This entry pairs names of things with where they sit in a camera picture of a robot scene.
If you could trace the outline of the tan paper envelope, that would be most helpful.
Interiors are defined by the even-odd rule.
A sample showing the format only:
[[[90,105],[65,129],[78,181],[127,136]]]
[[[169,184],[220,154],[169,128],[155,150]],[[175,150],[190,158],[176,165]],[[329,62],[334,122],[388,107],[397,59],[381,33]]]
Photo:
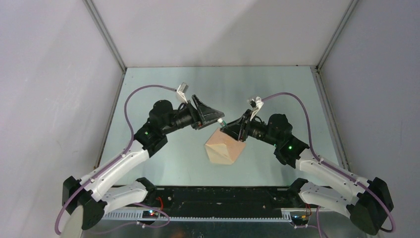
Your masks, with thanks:
[[[232,165],[242,151],[246,143],[237,141],[218,128],[205,143],[205,150],[209,161],[213,164]]]

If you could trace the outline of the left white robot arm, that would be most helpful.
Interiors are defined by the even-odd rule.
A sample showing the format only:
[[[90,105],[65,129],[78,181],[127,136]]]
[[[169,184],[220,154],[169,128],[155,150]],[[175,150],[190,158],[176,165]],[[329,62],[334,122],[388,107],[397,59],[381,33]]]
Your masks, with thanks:
[[[115,209],[133,203],[152,206],[157,194],[155,186],[146,178],[116,189],[112,189],[112,186],[157,153],[167,143],[167,134],[187,126],[200,130],[224,116],[223,112],[207,106],[196,95],[192,96],[191,101],[181,103],[177,109],[168,100],[155,102],[145,124],[137,132],[131,132],[129,144],[119,155],[80,179],[70,176],[63,182],[64,210],[73,214],[81,206],[81,229],[86,231]]]

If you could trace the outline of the white green glue stick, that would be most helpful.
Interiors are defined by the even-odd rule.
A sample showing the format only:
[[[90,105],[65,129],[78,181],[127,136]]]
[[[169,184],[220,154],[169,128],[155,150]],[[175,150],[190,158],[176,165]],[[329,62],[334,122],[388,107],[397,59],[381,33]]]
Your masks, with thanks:
[[[221,127],[227,126],[227,123],[222,118],[218,119],[217,121],[221,125]]]

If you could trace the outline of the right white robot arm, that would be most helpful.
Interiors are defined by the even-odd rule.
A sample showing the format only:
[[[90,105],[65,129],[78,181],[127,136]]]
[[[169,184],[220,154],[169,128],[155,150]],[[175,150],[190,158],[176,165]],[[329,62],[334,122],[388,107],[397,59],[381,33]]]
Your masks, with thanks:
[[[292,134],[286,115],[273,114],[268,122],[252,117],[247,110],[239,119],[224,125],[221,132],[237,141],[255,138],[275,147],[274,155],[283,165],[311,174],[327,184],[315,185],[298,178],[289,187],[288,201],[294,207],[305,203],[321,206],[347,218],[361,231],[375,236],[394,204],[387,183],[353,174],[329,163],[306,143]]]

